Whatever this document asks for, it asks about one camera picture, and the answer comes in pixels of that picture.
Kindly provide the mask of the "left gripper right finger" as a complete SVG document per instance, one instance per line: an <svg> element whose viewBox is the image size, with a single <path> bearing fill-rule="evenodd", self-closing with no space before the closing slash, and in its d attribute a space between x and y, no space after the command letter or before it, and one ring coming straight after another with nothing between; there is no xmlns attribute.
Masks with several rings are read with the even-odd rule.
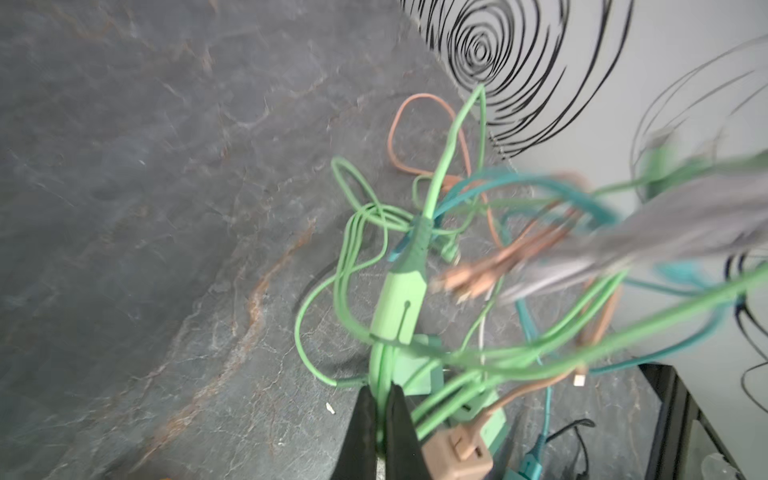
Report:
<svg viewBox="0 0 768 480"><path fill-rule="evenodd" d="M384 421L386 479L431 480L403 389L399 385L391 385Z"/></svg>

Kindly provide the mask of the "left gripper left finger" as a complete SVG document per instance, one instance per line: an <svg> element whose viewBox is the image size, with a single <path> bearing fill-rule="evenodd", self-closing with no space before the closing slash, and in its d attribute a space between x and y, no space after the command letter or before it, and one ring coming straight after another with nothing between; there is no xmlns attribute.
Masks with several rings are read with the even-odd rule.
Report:
<svg viewBox="0 0 768 480"><path fill-rule="evenodd" d="M374 480L377 470L376 401L362 387L330 480Z"/></svg>

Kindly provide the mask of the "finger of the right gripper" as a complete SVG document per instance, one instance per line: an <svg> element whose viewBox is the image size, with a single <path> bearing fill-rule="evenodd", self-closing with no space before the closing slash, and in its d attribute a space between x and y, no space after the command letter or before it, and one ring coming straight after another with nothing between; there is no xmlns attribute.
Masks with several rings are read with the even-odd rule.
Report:
<svg viewBox="0 0 768 480"><path fill-rule="evenodd" d="M502 303L552 293L635 264L730 255L767 242L767 173L713 174L671 188L621 223L528 261Z"/></svg>

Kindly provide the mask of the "pink charger plug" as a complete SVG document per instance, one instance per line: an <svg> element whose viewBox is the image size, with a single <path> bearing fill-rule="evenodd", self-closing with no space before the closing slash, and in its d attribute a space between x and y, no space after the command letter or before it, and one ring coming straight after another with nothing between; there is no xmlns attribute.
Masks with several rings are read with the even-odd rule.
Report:
<svg viewBox="0 0 768 480"><path fill-rule="evenodd" d="M474 423L436 432L422 447L434 480L482 480L493 468L493 457Z"/></svg>

